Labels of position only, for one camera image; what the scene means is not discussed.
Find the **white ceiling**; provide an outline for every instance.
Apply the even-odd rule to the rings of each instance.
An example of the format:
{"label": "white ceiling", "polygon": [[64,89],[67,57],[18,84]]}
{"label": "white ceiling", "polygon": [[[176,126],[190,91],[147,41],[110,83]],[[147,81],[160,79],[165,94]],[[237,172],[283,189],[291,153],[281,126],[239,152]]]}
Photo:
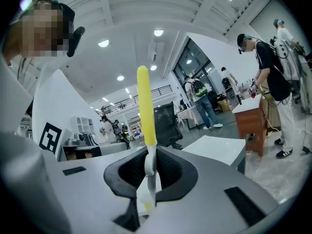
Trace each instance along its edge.
{"label": "white ceiling", "polygon": [[[60,0],[76,13],[75,27],[86,33],[72,58],[59,58],[60,67],[88,102],[136,83],[140,65],[157,65],[151,80],[166,68],[178,31],[195,32],[227,41],[224,35],[252,0]],[[157,38],[155,29],[164,29]],[[97,43],[109,39],[110,45]],[[149,44],[163,43],[155,63],[148,55]],[[119,74],[124,81],[117,81]]]}

